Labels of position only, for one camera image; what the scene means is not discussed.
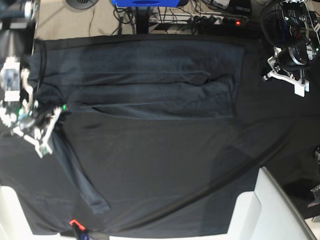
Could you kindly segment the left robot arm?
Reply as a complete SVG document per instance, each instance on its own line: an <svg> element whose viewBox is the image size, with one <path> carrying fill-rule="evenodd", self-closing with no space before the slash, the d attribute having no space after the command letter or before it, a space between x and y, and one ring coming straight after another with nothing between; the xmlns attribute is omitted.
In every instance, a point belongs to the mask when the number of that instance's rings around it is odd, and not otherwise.
<svg viewBox="0 0 320 240"><path fill-rule="evenodd" d="M307 0L271 0L260 12L260 28L273 55L267 60L270 71L262 79L295 81L299 72L306 84L305 71L320 54L320 23Z"/></svg>

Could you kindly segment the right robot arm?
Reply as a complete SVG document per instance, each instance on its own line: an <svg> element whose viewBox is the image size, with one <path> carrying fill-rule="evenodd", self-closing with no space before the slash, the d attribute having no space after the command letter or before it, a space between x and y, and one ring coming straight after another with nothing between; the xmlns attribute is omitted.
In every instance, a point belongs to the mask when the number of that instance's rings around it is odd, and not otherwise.
<svg viewBox="0 0 320 240"><path fill-rule="evenodd" d="M0 120L16 135L50 136L66 110L62 100L45 99L60 90L45 82L48 51L36 38L40 1L0 2Z"/></svg>

